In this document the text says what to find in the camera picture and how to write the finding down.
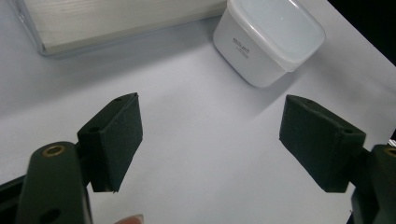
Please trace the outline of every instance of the white table surface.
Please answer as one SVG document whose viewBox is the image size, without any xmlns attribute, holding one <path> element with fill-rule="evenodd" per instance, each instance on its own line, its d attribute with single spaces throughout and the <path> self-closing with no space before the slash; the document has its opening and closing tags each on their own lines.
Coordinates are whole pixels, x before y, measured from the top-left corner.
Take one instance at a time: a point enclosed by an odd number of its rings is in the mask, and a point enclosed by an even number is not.
<svg viewBox="0 0 396 224">
<path fill-rule="evenodd" d="M 144 140 L 120 192 L 91 193 L 95 223 L 346 223 L 350 194 L 323 192 L 278 141 L 286 94 L 310 98 L 384 144 L 396 127 L 396 68 L 327 1 L 301 3 L 327 40 L 267 89 L 216 51 L 219 18 L 137 35 L 62 58 L 35 52 L 0 1 L 0 183 L 38 148 L 76 132 L 110 100 L 137 91 Z"/>
</svg>

